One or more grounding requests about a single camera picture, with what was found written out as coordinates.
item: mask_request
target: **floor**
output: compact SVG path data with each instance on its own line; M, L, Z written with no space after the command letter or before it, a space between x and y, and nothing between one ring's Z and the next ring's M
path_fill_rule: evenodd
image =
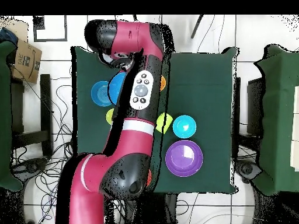
M67 16L67 41L33 41L32 16L15 16L29 24L29 43L43 51L40 65L41 74L50 74L52 78L53 102L59 106L62 115L68 111L63 123L72 130L71 113L71 46L81 46L88 49L84 39L84 27L92 19L125 19L133 21L132 15L117 16ZM238 47L237 76L241 77L241 120L240 130L246 133L247 123L247 95L246 86L249 80L261 77L253 62L263 57L263 49L268 44L280 44L288 50L299 49L298 17L293 15L205 15L194 39L191 33L198 15L162 15L163 23L170 26L175 43L176 52L219 53L227 47ZM160 15L137 15L141 22L161 21ZM64 17L45 16L45 29L37 31L38 39L63 39ZM40 93L39 83L30 84ZM53 104L54 116L61 118L58 107ZM23 122L25 132L40 130L40 102L32 89L25 84ZM68 134L57 135L60 123L53 118L54 149L63 142L70 140ZM17 150L17 156L24 152ZM41 146L30 145L23 159L41 156ZM53 161L59 162L51 166L62 166L60 159L64 158L63 149L59 149L53 156ZM31 179L25 191L26 219L32 219L41 224L54 224L55 202L50 208L50 194L55 195L58 181L58 169L52 169L48 176L38 176ZM179 194L177 215L179 224L251 224L254 212L253 191L250 185L244 184L238 175L234 175L234 184L239 191L233 195L227 194Z

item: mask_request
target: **white button panel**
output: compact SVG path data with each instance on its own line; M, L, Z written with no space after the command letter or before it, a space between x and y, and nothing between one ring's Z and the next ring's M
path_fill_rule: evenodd
M130 105L133 109L142 110L148 107L151 100L154 77L148 71L140 71L133 84L130 97Z

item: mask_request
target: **blue bowl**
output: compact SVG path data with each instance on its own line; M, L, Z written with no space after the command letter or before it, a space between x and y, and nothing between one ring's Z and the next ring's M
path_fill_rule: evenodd
M172 129L177 137L190 138L196 131L196 122L188 115L181 115L173 122Z
M124 82L125 72L118 73L110 82L109 85L109 96L114 105L117 103L117 98L121 90L121 86Z
M91 98L93 102L100 107L107 107L111 105L111 101L108 97L108 82L102 80L95 83L91 89Z

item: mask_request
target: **red robot arm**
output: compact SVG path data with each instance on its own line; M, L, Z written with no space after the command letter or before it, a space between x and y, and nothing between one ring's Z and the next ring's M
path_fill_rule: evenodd
M93 20L85 39L91 49L121 60L133 55L102 153L88 154L75 171L69 224L104 224L103 195L133 200L145 188L157 120L162 59L159 25Z

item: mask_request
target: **dark green tablecloth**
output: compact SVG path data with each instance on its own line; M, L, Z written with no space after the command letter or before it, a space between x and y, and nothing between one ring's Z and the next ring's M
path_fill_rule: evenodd
M91 99L91 88L98 81L109 81L117 73L101 64L96 54L76 47L78 152L101 152L107 140L110 125L106 113L111 107L99 107ZM171 144L178 141L169 127L164 135L161 168L161 133L155 130L151 160L152 183L159 179L155 192L213 192L233 193L230 184L231 157L231 100L232 59L237 49L224 54L172 54L169 84L168 114L173 119L182 114L192 116L197 123L196 133L190 138L203 151L201 169L190 177L177 177L166 167L165 154ZM168 80L168 67L164 64L163 76ZM166 88L161 92L159 112L165 111Z
M19 191L23 184L11 174L12 157L12 109L11 72L6 64L7 56L16 47L9 41L0 43L0 187Z
M299 172L290 166L294 94L299 86L299 53L277 45L265 49L256 64L265 76L263 139L259 165L263 172L253 180L265 195L279 191L299 192Z

